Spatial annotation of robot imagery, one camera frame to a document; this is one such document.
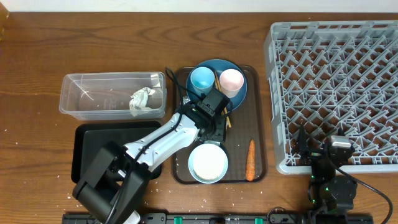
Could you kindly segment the light blue rice bowl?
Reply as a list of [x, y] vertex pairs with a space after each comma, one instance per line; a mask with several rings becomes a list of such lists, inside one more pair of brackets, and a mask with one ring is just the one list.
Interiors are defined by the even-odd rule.
[[220, 181], [228, 170], [225, 151], [215, 144], [201, 144], [194, 148], [188, 158], [188, 169], [192, 177], [203, 184]]

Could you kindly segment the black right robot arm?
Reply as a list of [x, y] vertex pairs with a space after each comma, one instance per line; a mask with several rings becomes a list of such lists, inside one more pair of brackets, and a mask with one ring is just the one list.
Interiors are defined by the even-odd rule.
[[347, 211], [353, 209], [358, 184], [336, 170], [348, 163], [353, 143], [341, 129], [327, 137], [319, 147], [308, 143], [305, 128], [300, 127], [293, 152], [300, 163], [311, 167], [308, 199], [313, 209], [298, 217], [297, 223], [348, 223]]

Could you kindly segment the silver yellow snack wrapper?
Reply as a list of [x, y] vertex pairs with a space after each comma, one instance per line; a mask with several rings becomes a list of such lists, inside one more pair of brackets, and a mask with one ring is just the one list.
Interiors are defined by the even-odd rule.
[[187, 103], [189, 103], [190, 102], [190, 98], [188, 97], [188, 96], [184, 96], [183, 97], [183, 103], [184, 104], [187, 104]]

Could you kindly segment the white napkin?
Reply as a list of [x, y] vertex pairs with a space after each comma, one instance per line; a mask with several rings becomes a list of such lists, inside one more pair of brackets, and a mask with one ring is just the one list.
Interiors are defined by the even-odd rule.
[[148, 111], [152, 110], [152, 108], [147, 106], [151, 91], [152, 90], [149, 87], [144, 87], [140, 90], [137, 90], [133, 95], [131, 95], [131, 100], [129, 102], [129, 111], [133, 115], [133, 117], [145, 114]]

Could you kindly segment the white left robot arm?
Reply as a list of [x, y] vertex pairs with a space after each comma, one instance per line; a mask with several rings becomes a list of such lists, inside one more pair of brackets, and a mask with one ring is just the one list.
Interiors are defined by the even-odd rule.
[[171, 119], [149, 135], [118, 146], [105, 144], [73, 189], [100, 223], [139, 223], [136, 208], [154, 171], [175, 152], [195, 141], [223, 142], [224, 109], [231, 100], [217, 89], [181, 103]]

